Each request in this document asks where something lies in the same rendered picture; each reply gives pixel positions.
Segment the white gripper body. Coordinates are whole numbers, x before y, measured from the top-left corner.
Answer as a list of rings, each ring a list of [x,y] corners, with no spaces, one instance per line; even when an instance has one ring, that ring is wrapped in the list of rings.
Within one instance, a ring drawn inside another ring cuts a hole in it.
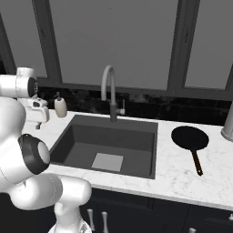
[[[46,106],[26,109],[26,120],[30,122],[45,123],[50,119]]]

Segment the dark grey sink basin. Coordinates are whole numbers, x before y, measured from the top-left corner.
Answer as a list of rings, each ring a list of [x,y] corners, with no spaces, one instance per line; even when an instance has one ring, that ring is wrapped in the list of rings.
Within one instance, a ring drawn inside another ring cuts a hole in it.
[[[72,118],[50,149],[54,165],[153,179],[157,123],[79,116]]]

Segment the beige soap dispenser bottle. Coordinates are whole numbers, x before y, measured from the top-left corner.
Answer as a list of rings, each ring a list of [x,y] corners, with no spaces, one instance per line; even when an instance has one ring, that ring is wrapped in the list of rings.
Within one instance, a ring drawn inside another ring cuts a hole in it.
[[[66,117],[67,115],[67,106],[66,101],[60,96],[60,93],[57,92],[55,95],[55,112],[58,117]]]

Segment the grey curved tap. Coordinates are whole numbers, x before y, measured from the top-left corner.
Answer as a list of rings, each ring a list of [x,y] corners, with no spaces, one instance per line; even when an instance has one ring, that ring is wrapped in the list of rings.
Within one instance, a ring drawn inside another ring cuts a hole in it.
[[[102,76],[101,83],[101,100],[106,101],[106,83],[107,80],[110,80],[110,121],[115,123],[117,121],[117,115],[124,115],[126,110],[124,107],[117,108],[116,102],[116,79],[115,79],[115,71],[111,65],[108,65]]]

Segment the dark cupboard door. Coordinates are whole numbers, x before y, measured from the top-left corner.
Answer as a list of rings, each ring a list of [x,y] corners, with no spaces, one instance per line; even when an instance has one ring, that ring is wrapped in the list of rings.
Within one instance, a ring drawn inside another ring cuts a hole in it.
[[[97,199],[96,199],[96,189],[92,189],[91,198],[85,203],[85,205],[80,207],[80,213],[82,218],[87,224],[90,224],[90,218],[87,211],[89,209],[93,210],[93,221],[95,226],[95,231],[93,233],[99,233],[99,220],[98,220],[98,210],[97,210]]]
[[[150,233],[151,211],[148,198],[114,192],[96,190],[99,213],[106,212],[108,233]]]
[[[162,233],[182,233],[189,204],[154,198],[152,209],[163,223]]]

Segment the grey cylindrical container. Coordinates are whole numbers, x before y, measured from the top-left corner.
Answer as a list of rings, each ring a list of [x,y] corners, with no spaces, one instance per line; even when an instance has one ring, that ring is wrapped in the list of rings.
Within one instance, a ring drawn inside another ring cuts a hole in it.
[[[233,102],[228,111],[228,116],[224,127],[221,129],[221,135],[228,141],[233,142]]]

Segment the dark drawer front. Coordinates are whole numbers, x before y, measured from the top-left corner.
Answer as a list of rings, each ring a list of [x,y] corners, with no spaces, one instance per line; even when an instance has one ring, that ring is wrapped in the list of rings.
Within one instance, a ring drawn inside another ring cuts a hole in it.
[[[233,233],[233,211],[191,205],[187,214],[187,227],[196,233]]]

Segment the dark grey window frame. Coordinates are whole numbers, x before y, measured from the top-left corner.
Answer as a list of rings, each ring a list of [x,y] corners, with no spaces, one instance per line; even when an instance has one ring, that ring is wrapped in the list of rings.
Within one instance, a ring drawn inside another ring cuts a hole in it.
[[[38,78],[38,85],[41,87],[98,91],[100,89],[99,85],[65,83],[62,80],[50,2],[49,0],[31,0],[31,2],[33,5],[36,32],[38,33],[46,67],[46,75]],[[150,88],[119,86],[116,89],[117,92],[224,101],[233,100],[233,64],[229,71],[226,87],[223,89],[185,86],[199,4],[200,0],[178,0],[177,2],[167,88],[162,90],[157,89],[155,86]]]

